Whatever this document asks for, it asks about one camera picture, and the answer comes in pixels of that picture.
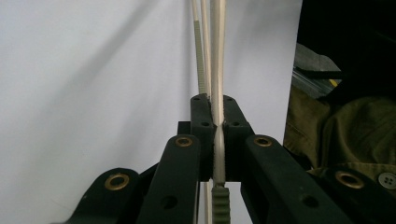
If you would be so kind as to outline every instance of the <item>green webbing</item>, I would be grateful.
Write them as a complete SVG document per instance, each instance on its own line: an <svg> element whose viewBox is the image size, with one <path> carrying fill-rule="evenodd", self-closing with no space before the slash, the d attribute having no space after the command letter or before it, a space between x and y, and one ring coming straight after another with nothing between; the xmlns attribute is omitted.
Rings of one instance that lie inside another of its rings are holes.
<svg viewBox="0 0 396 224"><path fill-rule="evenodd" d="M198 91L199 94L206 93L205 91L205 77L204 77L204 56L202 53L201 44L201 27L199 21L194 21L195 34L195 52L197 58L197 72L198 72Z"/></svg>

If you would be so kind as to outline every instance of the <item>brass grommet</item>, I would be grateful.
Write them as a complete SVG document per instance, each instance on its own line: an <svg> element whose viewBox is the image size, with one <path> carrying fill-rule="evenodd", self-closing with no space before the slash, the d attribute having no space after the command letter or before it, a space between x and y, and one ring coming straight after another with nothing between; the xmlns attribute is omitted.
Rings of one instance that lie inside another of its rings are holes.
<svg viewBox="0 0 396 224"><path fill-rule="evenodd" d="M254 143L260 147L269 147L272 145L271 140L266 137L256 137Z"/></svg>
<svg viewBox="0 0 396 224"><path fill-rule="evenodd" d="M189 147L192 145L192 140L189 137L179 137L176 140L176 145L178 147Z"/></svg>
<svg viewBox="0 0 396 224"><path fill-rule="evenodd" d="M111 181L113 181L114 179L120 178L122 179L122 182L116 185L113 185L111 183ZM129 183L129 176L125 175L125 174L115 174L115 175L111 175L107 178L106 182L105 182L105 188L109 189L109 190L119 190L119 189L123 189L125 188Z"/></svg>
<svg viewBox="0 0 396 224"><path fill-rule="evenodd" d="M341 184L352 189L361 189L364 187L364 182L360 178L349 172L338 171L337 173L335 173L335 178Z"/></svg>

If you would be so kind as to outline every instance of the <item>button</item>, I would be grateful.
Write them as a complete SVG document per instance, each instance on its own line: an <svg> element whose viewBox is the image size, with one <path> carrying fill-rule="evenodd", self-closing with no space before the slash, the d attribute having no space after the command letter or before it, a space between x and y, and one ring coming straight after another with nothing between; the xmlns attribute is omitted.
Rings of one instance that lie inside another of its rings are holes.
<svg viewBox="0 0 396 224"><path fill-rule="evenodd" d="M396 175L383 173L378 177L379 184L386 189L396 189Z"/></svg>

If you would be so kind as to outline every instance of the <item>olive green fabric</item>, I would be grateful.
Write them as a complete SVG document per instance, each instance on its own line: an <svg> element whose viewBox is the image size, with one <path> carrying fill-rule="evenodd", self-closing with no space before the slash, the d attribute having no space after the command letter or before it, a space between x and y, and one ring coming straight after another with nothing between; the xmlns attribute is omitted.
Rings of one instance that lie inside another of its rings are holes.
<svg viewBox="0 0 396 224"><path fill-rule="evenodd" d="M396 103L363 97L335 106L292 87L284 147L307 157L313 175L345 166L378 183L382 173L396 175ZM389 192L396 197L396 189Z"/></svg>

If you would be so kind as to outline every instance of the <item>white backdrop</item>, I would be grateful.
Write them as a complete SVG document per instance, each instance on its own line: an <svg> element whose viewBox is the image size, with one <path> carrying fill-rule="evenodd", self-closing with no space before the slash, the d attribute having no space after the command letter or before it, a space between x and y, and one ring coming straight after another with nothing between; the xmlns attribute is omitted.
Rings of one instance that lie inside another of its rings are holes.
<svg viewBox="0 0 396 224"><path fill-rule="evenodd" d="M280 142L301 3L227 6L225 94ZM66 221L101 173L158 162L198 93L192 31L190 0L0 1L0 223Z"/></svg>

